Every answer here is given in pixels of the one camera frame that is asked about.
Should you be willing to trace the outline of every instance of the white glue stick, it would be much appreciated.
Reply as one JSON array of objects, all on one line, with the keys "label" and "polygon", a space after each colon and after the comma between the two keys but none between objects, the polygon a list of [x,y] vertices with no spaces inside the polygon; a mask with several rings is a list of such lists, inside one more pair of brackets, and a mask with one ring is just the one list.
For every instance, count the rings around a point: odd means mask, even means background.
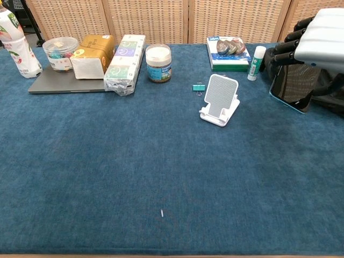
[{"label": "white glue stick", "polygon": [[257,46],[256,47],[256,50],[254,52],[254,56],[252,59],[252,63],[251,63],[251,66],[249,68],[248,75],[247,75],[247,78],[250,81],[255,81],[257,79],[257,74],[258,74],[258,71],[260,68],[260,64],[263,61],[263,57],[264,57],[266,50],[267,50],[267,48],[263,47],[263,46]]}]

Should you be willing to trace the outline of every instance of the laptop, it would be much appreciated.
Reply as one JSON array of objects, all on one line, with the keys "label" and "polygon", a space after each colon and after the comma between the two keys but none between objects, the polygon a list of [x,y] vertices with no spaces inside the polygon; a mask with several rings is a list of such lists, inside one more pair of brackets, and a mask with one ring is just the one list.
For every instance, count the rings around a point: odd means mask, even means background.
[{"label": "laptop", "polygon": [[103,80],[78,80],[75,78],[73,71],[58,73],[51,66],[47,66],[28,89],[28,92],[31,94],[102,91],[105,91]]}]

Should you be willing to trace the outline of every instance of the phone stand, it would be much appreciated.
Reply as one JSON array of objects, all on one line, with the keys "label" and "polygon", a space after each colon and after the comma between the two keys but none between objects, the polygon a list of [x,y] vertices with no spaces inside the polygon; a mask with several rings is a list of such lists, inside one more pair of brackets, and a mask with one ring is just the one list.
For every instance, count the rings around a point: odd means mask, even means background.
[{"label": "phone stand", "polygon": [[210,76],[204,101],[206,107],[199,111],[200,117],[218,126],[225,126],[240,104],[237,89],[238,82],[225,76]]}]

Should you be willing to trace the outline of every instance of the green binder clip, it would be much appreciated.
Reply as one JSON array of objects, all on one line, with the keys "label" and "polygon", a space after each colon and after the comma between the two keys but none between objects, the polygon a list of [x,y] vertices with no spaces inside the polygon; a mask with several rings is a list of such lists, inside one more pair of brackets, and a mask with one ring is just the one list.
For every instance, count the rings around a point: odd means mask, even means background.
[{"label": "green binder clip", "polygon": [[202,96],[202,92],[201,91],[205,91],[205,85],[204,84],[194,84],[192,86],[192,90],[196,91],[196,95],[197,96]]}]

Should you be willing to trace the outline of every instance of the wicker backdrop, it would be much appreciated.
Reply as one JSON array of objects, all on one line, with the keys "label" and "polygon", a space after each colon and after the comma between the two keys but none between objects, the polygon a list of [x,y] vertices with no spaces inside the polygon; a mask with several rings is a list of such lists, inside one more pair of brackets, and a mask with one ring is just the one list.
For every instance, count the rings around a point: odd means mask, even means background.
[{"label": "wicker backdrop", "polygon": [[45,39],[109,34],[102,0],[26,0]]},{"label": "wicker backdrop", "polygon": [[103,0],[110,31],[145,34],[148,44],[188,42],[188,0]]},{"label": "wicker backdrop", "polygon": [[277,41],[289,0],[190,1],[189,43],[207,36],[241,37],[244,42]]},{"label": "wicker backdrop", "polygon": [[295,23],[344,0],[26,0],[45,39],[145,34],[147,43],[204,43],[211,35],[245,42],[283,40]]},{"label": "wicker backdrop", "polygon": [[279,39],[284,40],[299,20],[316,15],[322,8],[331,7],[344,8],[344,0],[292,0]]}]

